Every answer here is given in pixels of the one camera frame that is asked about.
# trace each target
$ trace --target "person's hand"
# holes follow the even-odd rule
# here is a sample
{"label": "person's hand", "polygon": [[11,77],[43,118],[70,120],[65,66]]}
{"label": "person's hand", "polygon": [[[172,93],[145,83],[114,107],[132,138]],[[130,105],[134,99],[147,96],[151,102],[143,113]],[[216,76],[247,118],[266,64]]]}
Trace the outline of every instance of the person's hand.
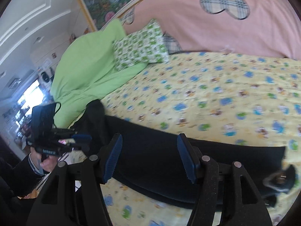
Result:
{"label": "person's hand", "polygon": [[30,148],[30,151],[30,158],[37,168],[41,166],[45,171],[52,172],[58,163],[58,157],[53,155],[48,156],[47,159],[40,163],[42,155],[39,154],[33,147]]}

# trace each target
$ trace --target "metal screw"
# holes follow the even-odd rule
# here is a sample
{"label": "metal screw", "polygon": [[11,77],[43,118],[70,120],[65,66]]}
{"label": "metal screw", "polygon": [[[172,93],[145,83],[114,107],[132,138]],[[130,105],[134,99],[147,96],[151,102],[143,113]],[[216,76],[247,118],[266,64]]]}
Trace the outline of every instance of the metal screw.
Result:
{"label": "metal screw", "polygon": [[58,167],[63,167],[64,165],[66,165],[66,162],[65,161],[60,161],[58,163]]}
{"label": "metal screw", "polygon": [[208,155],[203,155],[202,160],[203,161],[210,161],[210,157]]}
{"label": "metal screw", "polygon": [[234,166],[236,166],[237,168],[241,167],[241,163],[239,161],[234,162]]}
{"label": "metal screw", "polygon": [[98,156],[97,155],[91,155],[90,157],[89,157],[89,160],[90,161],[96,161],[98,159]]}

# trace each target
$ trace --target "ceiling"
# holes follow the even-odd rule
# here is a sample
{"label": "ceiling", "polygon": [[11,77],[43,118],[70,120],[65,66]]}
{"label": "ceiling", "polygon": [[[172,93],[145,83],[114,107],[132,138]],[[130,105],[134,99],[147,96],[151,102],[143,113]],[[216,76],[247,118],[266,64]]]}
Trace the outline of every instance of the ceiling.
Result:
{"label": "ceiling", "polygon": [[12,0],[0,18],[0,101],[15,90],[7,85],[35,70],[30,52],[68,31],[74,0]]}

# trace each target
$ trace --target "pillow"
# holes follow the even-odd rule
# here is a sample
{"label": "pillow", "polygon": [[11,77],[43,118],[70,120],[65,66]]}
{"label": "pillow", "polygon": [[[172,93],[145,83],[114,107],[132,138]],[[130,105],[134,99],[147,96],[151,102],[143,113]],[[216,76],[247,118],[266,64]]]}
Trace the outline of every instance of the pillow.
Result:
{"label": "pillow", "polygon": [[169,55],[162,36],[160,25],[152,19],[142,30],[113,41],[116,69],[122,70],[139,62],[167,63]]}

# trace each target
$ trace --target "pink blanket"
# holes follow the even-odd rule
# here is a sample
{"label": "pink blanket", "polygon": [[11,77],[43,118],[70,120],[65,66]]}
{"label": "pink blanket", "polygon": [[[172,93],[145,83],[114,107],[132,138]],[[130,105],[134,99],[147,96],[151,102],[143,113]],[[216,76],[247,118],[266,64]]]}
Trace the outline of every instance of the pink blanket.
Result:
{"label": "pink blanket", "polygon": [[287,0],[143,0],[128,34],[155,18],[171,51],[224,51],[301,60],[301,22]]}

